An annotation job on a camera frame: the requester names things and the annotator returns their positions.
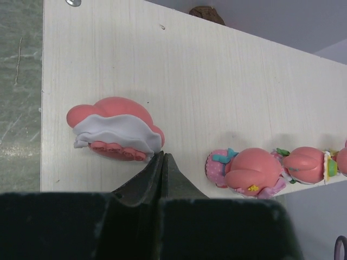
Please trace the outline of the pink white toy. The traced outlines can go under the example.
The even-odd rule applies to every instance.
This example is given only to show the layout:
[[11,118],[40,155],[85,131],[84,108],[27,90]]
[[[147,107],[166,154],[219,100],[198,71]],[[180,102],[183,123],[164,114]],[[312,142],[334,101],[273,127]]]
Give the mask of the pink white toy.
[[75,134],[74,148],[87,147],[111,159],[149,161],[165,143],[147,109],[124,97],[77,105],[66,119]]

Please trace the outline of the pink toy yellow hat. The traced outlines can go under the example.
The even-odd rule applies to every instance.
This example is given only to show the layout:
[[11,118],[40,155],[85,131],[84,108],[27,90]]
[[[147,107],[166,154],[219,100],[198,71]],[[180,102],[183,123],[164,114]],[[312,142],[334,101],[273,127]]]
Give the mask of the pink toy yellow hat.
[[314,185],[327,183],[341,175],[337,164],[337,151],[321,151],[313,147],[298,147],[293,151],[276,148],[271,152],[282,165],[280,176],[291,184]]

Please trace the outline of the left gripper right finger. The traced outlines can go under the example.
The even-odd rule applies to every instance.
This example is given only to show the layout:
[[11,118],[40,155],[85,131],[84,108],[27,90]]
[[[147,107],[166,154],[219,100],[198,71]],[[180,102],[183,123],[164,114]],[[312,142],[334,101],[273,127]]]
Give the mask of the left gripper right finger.
[[164,154],[162,167],[162,198],[208,199],[178,168],[170,153]]

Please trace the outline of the red bunny ear toy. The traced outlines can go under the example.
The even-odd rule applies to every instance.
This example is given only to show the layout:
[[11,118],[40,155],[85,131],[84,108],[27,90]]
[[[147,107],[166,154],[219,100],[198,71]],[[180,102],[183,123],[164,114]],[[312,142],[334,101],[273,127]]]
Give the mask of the red bunny ear toy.
[[336,162],[339,172],[346,176],[347,175],[347,141],[345,142],[345,147],[341,149],[337,156]]

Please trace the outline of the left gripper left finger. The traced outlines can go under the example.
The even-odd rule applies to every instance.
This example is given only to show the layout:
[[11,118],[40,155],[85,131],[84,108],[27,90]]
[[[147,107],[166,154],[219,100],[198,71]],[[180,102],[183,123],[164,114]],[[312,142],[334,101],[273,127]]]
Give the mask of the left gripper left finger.
[[127,207],[138,207],[153,200],[158,189],[164,152],[156,154],[146,167],[112,193],[118,201]]

